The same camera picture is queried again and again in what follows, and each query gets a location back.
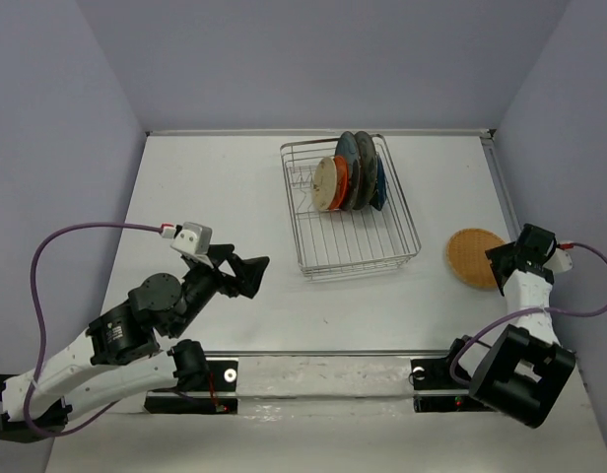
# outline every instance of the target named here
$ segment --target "plate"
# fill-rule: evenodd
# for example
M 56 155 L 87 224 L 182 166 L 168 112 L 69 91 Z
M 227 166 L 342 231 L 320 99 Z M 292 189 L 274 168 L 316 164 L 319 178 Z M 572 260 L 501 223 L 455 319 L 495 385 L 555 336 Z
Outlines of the plate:
M 332 158 L 323 158 L 312 179 L 312 204 L 316 210 L 327 210 L 336 193 L 336 165 Z
M 378 176 L 375 180 L 375 189 L 373 190 L 373 196 L 370 200 L 370 205 L 375 210 L 382 210 L 384 203 L 386 202 L 386 176 L 384 174 L 384 166 L 382 165 L 382 159 L 380 155 L 377 155 L 378 159 Z
M 454 234 L 445 248 L 446 259 L 457 278 L 479 289 L 495 289 L 497 285 L 486 250 L 505 242 L 483 229 L 465 229 Z
M 359 196 L 359 188 L 363 180 L 359 145 L 352 133 L 346 131 L 341 135 L 334 155 L 342 156 L 347 161 L 349 185 L 345 200 L 341 204 L 341 210 L 352 210 Z
M 354 205 L 354 210 L 361 210 L 370 203 L 375 191 L 375 183 L 378 176 L 378 157 L 375 153 L 375 144 L 370 134 L 365 131 L 359 131 L 356 135 L 356 142 L 359 146 L 361 155 L 361 164 L 363 172 L 363 181 L 359 189 L 359 195 Z
M 334 200 L 332 200 L 329 210 L 336 210 L 341 206 L 348 189 L 349 172 L 347 161 L 342 156 L 335 156 L 334 164 L 336 165 L 336 192 L 334 193 Z

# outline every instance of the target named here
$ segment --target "round cork trivet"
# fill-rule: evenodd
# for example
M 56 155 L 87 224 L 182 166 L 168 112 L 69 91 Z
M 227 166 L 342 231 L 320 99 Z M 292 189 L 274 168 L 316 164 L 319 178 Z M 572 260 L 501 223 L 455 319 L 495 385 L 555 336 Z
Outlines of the round cork trivet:
M 497 282 L 485 251 L 502 244 L 505 242 L 492 232 L 465 229 L 450 238 L 445 254 L 452 272 L 461 281 L 479 289 L 494 289 Z
M 336 164 L 330 157 L 317 165 L 312 179 L 312 203 L 316 210 L 327 210 L 336 192 Z

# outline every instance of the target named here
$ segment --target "white tabletop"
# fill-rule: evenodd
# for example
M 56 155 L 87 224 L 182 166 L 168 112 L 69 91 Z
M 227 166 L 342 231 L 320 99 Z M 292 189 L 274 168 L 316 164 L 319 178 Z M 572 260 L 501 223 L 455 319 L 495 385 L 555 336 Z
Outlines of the white tabletop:
M 150 137 L 127 222 L 195 221 L 242 257 L 269 255 L 258 296 L 216 296 L 184 333 L 206 350 L 445 349 L 505 313 L 498 292 L 455 279 L 447 240 L 478 227 L 509 240 L 477 137 L 387 137 L 422 251 L 399 271 L 310 283 L 297 264 L 279 149 L 318 136 Z M 186 271 L 152 235 L 124 232 L 104 309 L 148 276 Z
M 387 136 L 422 251 L 400 270 L 328 283 L 299 270 L 279 154 L 283 143 L 315 138 L 148 139 L 127 222 L 195 221 L 242 258 L 271 257 L 255 300 L 215 296 L 183 338 L 206 350 L 443 350 L 505 313 L 498 292 L 463 285 L 444 262 L 460 229 L 509 240 L 478 137 Z M 104 309 L 162 271 L 180 277 L 185 267 L 152 235 L 124 232 Z M 415 414 L 407 405 L 342 405 L 312 417 L 304 404 L 289 415 L 276 409 L 227 419 L 106 415 L 58 439 L 47 471 L 607 472 L 578 373 L 535 431 L 497 414 Z

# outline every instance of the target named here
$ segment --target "lavender wall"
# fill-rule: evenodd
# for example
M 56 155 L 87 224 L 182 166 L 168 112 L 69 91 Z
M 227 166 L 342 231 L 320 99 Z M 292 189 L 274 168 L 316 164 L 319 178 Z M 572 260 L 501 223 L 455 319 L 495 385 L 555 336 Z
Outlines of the lavender wall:
M 573 0 L 497 133 L 522 222 L 607 253 L 607 0 Z M 607 270 L 588 254 L 559 277 L 553 302 L 593 308 L 607 299 Z M 607 314 L 558 319 L 577 349 L 607 442 Z
M 146 129 L 496 127 L 568 0 L 78 0 Z
M 72 0 L 0 1 L 0 372 L 33 364 L 35 246 L 75 222 L 123 220 L 144 134 Z M 67 236 L 40 263 L 49 352 L 100 314 L 118 235 Z M 0 472 L 42 471 L 50 442 L 0 442 Z

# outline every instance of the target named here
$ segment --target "dish rack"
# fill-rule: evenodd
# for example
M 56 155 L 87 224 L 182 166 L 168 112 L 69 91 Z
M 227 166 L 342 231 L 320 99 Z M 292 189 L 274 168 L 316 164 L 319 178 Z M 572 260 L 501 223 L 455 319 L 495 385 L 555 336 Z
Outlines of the dish rack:
M 334 279 L 395 269 L 416 256 L 420 239 L 384 137 L 372 134 L 382 159 L 387 200 L 381 211 L 317 211 L 312 178 L 337 138 L 286 143 L 280 148 L 297 259 L 311 279 Z

